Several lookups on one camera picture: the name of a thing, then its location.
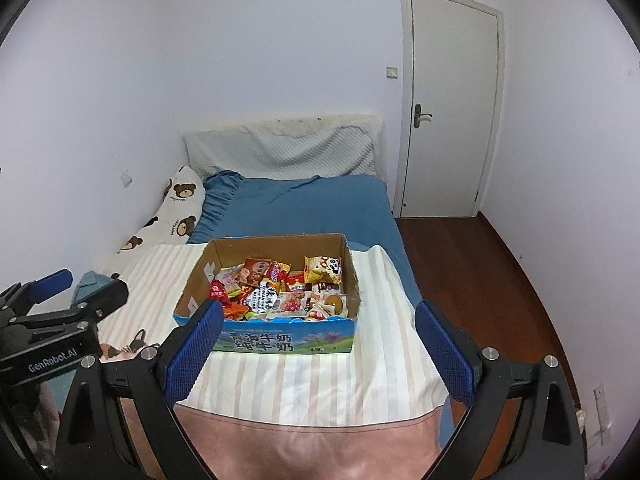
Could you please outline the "cranberry oat cookie packet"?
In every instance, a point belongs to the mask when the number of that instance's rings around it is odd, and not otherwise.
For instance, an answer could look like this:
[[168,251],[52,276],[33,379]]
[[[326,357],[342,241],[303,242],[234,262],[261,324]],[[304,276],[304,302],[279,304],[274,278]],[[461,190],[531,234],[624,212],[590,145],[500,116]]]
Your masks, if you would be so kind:
[[304,318],[307,313],[306,292],[282,292],[268,312],[268,318]]

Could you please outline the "bear print long pillow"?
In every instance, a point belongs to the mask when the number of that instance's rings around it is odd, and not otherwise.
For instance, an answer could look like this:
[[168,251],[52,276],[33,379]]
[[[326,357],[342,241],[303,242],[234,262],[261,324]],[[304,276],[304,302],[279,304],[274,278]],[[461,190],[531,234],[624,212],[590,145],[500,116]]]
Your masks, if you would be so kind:
[[201,218],[205,188],[189,166],[182,166],[168,181],[160,209],[106,264],[103,274],[122,275],[152,248],[184,245]]

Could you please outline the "red crown snack packet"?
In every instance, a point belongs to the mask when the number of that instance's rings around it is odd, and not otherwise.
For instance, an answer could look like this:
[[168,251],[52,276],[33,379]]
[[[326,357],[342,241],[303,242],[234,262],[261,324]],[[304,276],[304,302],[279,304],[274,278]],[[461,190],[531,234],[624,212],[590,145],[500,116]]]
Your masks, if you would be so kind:
[[306,287],[303,271],[292,271],[284,280],[286,292],[301,292]]

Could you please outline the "clear yellow-edged snack packet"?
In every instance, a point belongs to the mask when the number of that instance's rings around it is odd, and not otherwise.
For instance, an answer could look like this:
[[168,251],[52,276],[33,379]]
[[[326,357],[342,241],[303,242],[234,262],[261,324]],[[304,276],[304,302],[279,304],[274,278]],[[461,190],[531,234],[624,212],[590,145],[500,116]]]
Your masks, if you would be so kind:
[[243,263],[237,264],[236,266],[228,266],[228,268],[222,268],[215,275],[215,280],[224,286],[224,291],[229,298],[237,297],[242,292],[240,274],[243,266]]

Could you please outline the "teal folded blanket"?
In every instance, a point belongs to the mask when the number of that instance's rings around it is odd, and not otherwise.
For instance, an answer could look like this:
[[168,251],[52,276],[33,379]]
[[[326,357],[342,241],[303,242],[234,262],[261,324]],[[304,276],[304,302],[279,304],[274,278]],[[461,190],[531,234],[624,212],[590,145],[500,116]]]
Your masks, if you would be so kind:
[[112,281],[113,279],[105,274],[94,271],[86,272],[74,290],[72,304],[79,304],[85,301],[89,296]]

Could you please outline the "white door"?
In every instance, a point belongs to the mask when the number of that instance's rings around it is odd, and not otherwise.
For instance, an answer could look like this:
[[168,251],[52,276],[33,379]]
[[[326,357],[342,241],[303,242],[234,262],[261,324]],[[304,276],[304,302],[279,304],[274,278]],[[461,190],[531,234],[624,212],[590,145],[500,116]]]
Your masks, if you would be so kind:
[[[477,214],[503,95],[501,11],[474,0],[401,0],[402,118],[394,213]],[[413,128],[413,107],[431,113]]]

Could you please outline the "milk carton cardboard box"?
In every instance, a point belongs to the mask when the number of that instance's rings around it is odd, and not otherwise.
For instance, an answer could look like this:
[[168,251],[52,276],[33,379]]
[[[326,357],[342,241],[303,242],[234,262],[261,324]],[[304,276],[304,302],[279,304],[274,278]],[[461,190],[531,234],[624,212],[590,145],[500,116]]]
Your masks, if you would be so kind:
[[184,325],[218,302],[214,349],[265,354],[348,353],[359,282],[343,234],[217,238],[204,246],[178,300]]

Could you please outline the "cat print striped blanket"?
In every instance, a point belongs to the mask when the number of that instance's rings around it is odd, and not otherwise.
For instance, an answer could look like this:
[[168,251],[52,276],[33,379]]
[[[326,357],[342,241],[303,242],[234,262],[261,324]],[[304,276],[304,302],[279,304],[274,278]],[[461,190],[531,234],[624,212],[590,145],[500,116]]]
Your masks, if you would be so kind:
[[440,452],[448,392],[414,326],[405,248],[352,243],[353,318],[223,332],[178,421],[221,479],[417,479]]

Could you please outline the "small red snack packet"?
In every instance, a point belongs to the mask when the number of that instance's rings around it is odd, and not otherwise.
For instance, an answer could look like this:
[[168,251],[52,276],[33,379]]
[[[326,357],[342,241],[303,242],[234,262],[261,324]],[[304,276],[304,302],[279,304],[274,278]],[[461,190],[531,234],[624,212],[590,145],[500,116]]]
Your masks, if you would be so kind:
[[223,307],[230,306],[231,304],[231,300],[226,292],[224,284],[218,280],[213,280],[210,283],[208,298],[218,301]]

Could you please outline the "chocolate wafer stick packet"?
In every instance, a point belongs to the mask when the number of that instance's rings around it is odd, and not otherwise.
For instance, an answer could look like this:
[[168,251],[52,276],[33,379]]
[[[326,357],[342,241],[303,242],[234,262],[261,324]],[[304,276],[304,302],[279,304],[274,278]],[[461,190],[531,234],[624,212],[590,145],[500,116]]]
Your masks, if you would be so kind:
[[341,284],[318,282],[311,285],[311,290],[316,294],[328,292],[329,294],[341,294],[343,292]]

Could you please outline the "brown cookie packet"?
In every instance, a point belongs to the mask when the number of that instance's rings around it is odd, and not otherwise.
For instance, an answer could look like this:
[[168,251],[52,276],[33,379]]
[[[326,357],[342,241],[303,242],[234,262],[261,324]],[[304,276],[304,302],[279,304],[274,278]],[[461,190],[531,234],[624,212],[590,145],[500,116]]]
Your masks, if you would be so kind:
[[239,284],[248,287],[258,287],[270,266],[270,259],[246,258],[238,276]]

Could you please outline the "orange crinkled snack packet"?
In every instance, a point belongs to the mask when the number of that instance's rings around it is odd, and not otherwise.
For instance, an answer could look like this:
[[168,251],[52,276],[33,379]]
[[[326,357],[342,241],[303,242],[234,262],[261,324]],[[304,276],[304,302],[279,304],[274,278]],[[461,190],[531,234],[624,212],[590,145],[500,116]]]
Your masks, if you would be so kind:
[[245,304],[225,304],[222,310],[226,320],[238,322],[245,321],[246,316],[252,313],[252,309]]

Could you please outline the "small clear snack packet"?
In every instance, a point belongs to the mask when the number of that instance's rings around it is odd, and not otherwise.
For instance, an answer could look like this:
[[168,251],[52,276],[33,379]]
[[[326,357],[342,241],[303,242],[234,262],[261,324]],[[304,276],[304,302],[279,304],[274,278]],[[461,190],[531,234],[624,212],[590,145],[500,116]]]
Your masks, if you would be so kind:
[[321,308],[311,308],[306,313],[306,321],[325,321],[330,317],[329,313]]

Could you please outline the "white wall switch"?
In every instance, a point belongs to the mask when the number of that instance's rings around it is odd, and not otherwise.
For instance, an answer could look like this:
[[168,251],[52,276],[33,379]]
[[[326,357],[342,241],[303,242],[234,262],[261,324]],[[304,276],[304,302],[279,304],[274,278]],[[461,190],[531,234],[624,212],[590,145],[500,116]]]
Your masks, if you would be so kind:
[[130,177],[130,174],[128,174],[127,171],[123,171],[120,174],[120,180],[122,181],[122,186],[124,188],[129,188],[132,183],[132,177]]

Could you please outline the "yellow panda snack packet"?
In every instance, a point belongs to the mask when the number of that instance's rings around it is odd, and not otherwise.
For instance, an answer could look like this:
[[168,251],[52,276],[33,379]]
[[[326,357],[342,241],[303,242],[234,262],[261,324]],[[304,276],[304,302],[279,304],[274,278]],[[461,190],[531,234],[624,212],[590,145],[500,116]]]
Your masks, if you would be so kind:
[[306,284],[342,284],[342,259],[340,257],[306,257],[304,270]]

